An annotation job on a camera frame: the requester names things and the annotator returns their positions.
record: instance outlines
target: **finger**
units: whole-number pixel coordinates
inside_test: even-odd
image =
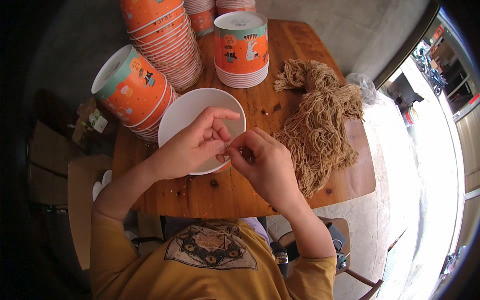
[[[230,144],[230,147],[242,149],[247,146],[253,151],[255,157],[259,158],[265,148],[270,145],[271,144],[269,144],[263,137],[259,136],[256,132],[248,130],[237,136]]]
[[[251,164],[255,163],[255,155],[253,154],[253,151],[249,147],[245,146],[241,149],[241,156],[248,163],[251,163]]]
[[[216,132],[216,130],[214,130],[212,127],[209,127],[207,129],[204,130],[204,141],[208,141],[208,140],[222,140],[224,142],[226,142],[225,140],[223,140],[220,135],[218,134],[218,132]]]
[[[194,149],[193,155],[201,163],[204,163],[207,159],[225,152],[227,144],[222,140],[210,140],[201,143]]]
[[[218,134],[220,134],[222,140],[224,140],[225,142],[228,142],[232,139],[232,136],[228,132],[228,128],[222,122],[222,120],[214,119],[212,123],[212,128],[215,129]]]
[[[226,154],[230,157],[232,166],[246,178],[249,177],[250,171],[253,168],[241,155],[240,151],[234,147],[228,147]]]
[[[227,108],[216,108],[210,106],[205,108],[190,126],[195,129],[203,130],[205,128],[212,127],[213,120],[215,119],[236,120],[238,118],[240,118],[240,114],[237,112],[231,111]]]
[[[223,156],[222,154],[215,155],[215,158],[221,163],[225,162],[225,156]]]
[[[258,127],[254,127],[252,130],[255,131],[259,136],[263,137],[264,140],[266,140],[272,145],[276,145],[277,143],[279,143],[279,141],[277,141],[273,136],[269,135],[268,133],[266,133],[265,131],[263,131]]]

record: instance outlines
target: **stack of paper bowls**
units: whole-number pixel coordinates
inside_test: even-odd
[[[215,0],[184,0],[183,7],[190,17],[192,29],[197,36],[213,32],[216,14]]]
[[[215,19],[215,68],[223,84],[248,88],[268,75],[267,18],[230,12]]]
[[[92,93],[125,127],[149,143],[177,93],[166,77],[132,46],[110,57],[98,72]]]
[[[182,91],[202,73],[202,54],[181,0],[120,0],[133,45]]]
[[[229,12],[256,12],[255,0],[216,0],[218,14]]]

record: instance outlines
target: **wooden table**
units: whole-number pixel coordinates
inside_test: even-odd
[[[277,132],[298,108],[304,91],[287,90],[277,93],[273,89],[278,71],[283,70],[284,60],[324,62],[335,70],[339,78],[345,80],[318,35],[311,26],[304,23],[268,20],[269,73],[261,84],[253,88],[234,89],[219,81],[213,64],[214,43],[212,34],[198,40],[205,54],[206,68],[198,83],[187,91],[214,87],[229,92],[245,111],[247,129],[256,126],[268,133]],[[307,199],[311,208],[357,198],[375,190],[372,156],[363,124],[360,120],[355,120],[346,121],[345,125],[349,142],[359,153],[359,161],[350,168],[332,172],[327,185],[311,199]],[[120,126],[113,154],[113,177],[124,174],[156,149],[157,146],[147,146],[129,129]],[[159,181],[140,196],[132,209],[157,215],[197,218],[276,214],[234,168],[220,174]]]

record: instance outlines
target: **yellow t-shirt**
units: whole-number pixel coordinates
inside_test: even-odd
[[[140,256],[123,227],[92,223],[94,299],[333,299],[336,257],[300,257],[283,278],[265,241],[239,219],[189,226]]]

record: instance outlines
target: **wheel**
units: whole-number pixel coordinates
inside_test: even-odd
[[[436,84],[433,87],[433,91],[435,92],[435,96],[440,96],[442,94],[442,87],[439,84]]]
[[[423,72],[423,73],[425,73],[425,71],[427,70],[427,66],[425,65],[425,62],[422,60],[417,61],[417,68],[420,70],[420,72]]]

